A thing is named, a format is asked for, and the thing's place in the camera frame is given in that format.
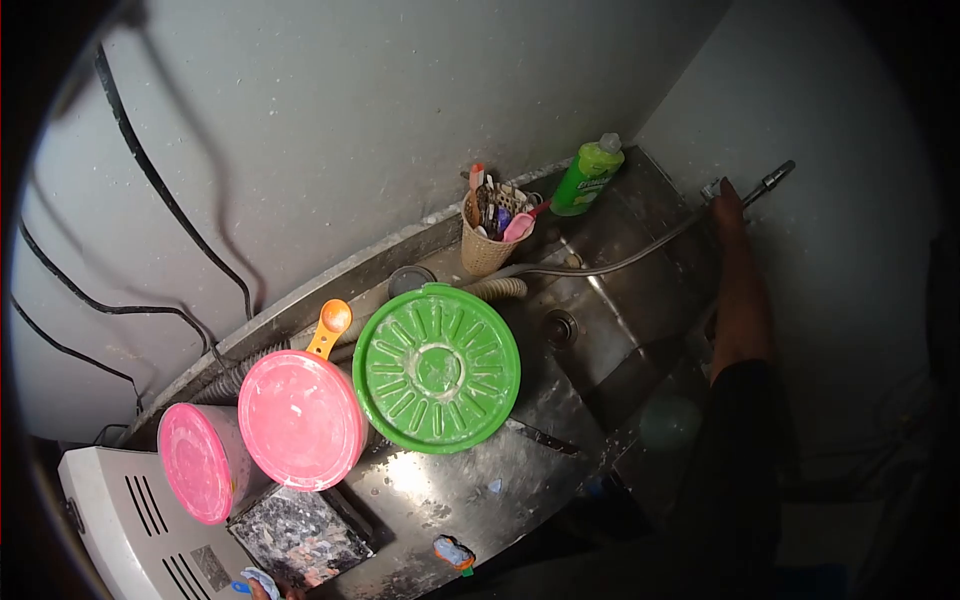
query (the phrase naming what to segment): white wall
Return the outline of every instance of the white wall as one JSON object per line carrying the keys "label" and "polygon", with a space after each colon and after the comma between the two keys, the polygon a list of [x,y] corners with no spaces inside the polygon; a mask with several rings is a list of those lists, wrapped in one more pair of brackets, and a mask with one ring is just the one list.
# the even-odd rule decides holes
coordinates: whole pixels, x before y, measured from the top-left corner
{"label": "white wall", "polygon": [[936,190],[906,103],[866,38],[826,2],[738,0],[636,141],[689,198],[751,208],[802,443],[876,431],[873,407],[925,365],[924,275]]}
{"label": "white wall", "polygon": [[[602,132],[630,139],[728,4],[154,0],[147,30],[200,129],[137,34],[104,45],[157,170],[267,305],[454,202],[476,160],[509,177]],[[24,220],[99,301],[182,301],[219,336],[244,321],[240,292],[143,177],[93,77],[43,138]],[[176,317],[86,308],[22,242],[12,291],[57,340],[132,375],[148,403],[199,354]],[[5,325],[32,433],[85,441],[132,420],[125,382],[16,317]]]}

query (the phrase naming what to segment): green dish soap bottle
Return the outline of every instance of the green dish soap bottle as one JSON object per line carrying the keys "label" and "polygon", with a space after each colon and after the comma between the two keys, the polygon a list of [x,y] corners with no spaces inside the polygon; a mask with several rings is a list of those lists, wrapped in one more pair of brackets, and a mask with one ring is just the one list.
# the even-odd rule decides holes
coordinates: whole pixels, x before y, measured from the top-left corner
{"label": "green dish soap bottle", "polygon": [[604,133],[600,141],[581,146],[553,194],[550,210],[562,217],[587,212],[623,160],[620,136],[616,133]]}

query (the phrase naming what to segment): pipe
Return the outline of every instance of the pipe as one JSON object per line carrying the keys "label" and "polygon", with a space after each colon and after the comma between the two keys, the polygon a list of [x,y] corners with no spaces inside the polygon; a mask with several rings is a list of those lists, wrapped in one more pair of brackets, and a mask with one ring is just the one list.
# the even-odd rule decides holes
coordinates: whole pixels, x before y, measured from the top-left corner
{"label": "pipe", "polygon": [[[501,298],[523,298],[527,295],[527,284],[522,279],[507,277],[492,281],[477,281],[464,287],[463,290],[473,294],[480,300],[489,302]],[[370,314],[354,319],[347,331],[344,331],[344,334],[341,335],[337,343],[334,344],[334,347],[345,347],[347,344],[353,344],[360,339],[360,332],[363,331],[363,328],[370,322],[372,316],[373,314]],[[221,401],[236,399],[237,396],[240,395],[240,386],[243,385],[244,377],[247,376],[247,373],[250,372],[250,369],[253,368],[256,361],[277,350],[289,348],[304,350],[310,344],[310,341],[313,340],[314,333],[315,329],[313,331],[307,329],[286,342],[280,342],[279,344],[274,344],[273,346],[254,352],[210,382],[210,384],[200,390],[196,396],[193,396],[190,402],[194,404],[215,404]],[[331,362],[346,360],[348,356],[353,354],[352,348],[345,348],[345,350],[347,352],[336,352],[336,350],[331,352]]]}
{"label": "pipe", "polygon": [[247,376],[256,361],[260,360],[271,352],[286,350],[290,348],[290,342],[284,341],[279,344],[267,346],[258,350],[233,365],[226,372],[221,373],[209,385],[200,390],[200,392],[190,398],[191,404],[216,404],[220,401],[236,399],[240,396],[240,386],[243,385],[243,378]]}
{"label": "pipe", "polygon": [[523,298],[527,295],[526,281],[516,277],[477,281],[461,289],[486,302],[501,298]]}
{"label": "pipe", "polygon": [[[747,206],[753,204],[756,199],[760,196],[763,196],[777,185],[790,174],[791,171],[796,168],[797,163],[793,160],[787,160],[780,167],[777,168],[773,173],[767,175],[760,181],[758,185],[752,192],[747,194],[743,199],[743,207],[746,209]],[[568,277],[590,277],[590,276],[600,276],[606,275],[607,273],[612,273],[614,271],[619,271],[624,267],[629,267],[634,264],[641,258],[650,255],[651,253],[657,251],[665,245],[667,242],[677,237],[684,231],[690,229],[694,225],[700,222],[708,213],[708,206],[701,206],[697,208],[692,215],[687,217],[682,223],[676,227],[667,231],[661,238],[655,241],[653,244],[647,246],[640,252],[637,252],[633,256],[628,256],[619,262],[615,262],[611,265],[605,267],[596,267],[594,269],[567,269],[564,267],[552,267],[549,265],[534,265],[534,264],[518,264],[511,265],[509,267],[504,267],[499,271],[496,271],[492,275],[488,275],[481,279],[478,283],[485,283],[488,281],[493,281],[495,279],[502,279],[506,277],[514,277],[520,274],[536,274],[536,275],[557,275],[557,276],[568,276]]]}

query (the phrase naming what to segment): orange measuring spoon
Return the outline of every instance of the orange measuring spoon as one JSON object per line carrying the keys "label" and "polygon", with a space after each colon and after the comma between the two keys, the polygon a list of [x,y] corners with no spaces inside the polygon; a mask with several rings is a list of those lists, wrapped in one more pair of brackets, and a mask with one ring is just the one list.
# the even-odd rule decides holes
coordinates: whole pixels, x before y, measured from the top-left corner
{"label": "orange measuring spoon", "polygon": [[320,320],[317,321],[317,332],[313,334],[306,351],[317,354],[324,360],[329,358],[333,344],[340,339],[344,331],[353,323],[353,311],[343,300],[327,300],[320,309]]}

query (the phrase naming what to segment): pink lid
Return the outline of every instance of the pink lid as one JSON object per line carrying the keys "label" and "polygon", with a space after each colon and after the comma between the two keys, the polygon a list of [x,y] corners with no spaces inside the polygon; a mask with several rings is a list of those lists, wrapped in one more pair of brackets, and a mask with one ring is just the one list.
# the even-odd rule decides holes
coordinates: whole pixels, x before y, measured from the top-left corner
{"label": "pink lid", "polygon": [[326,490],[353,468],[367,422],[353,385],[316,354],[281,350],[261,358],[240,388],[240,433],[274,481],[301,492]]}
{"label": "pink lid", "polygon": [[157,442],[174,495],[201,523],[222,523],[233,506],[230,467],[220,437],[192,404],[163,413]]}

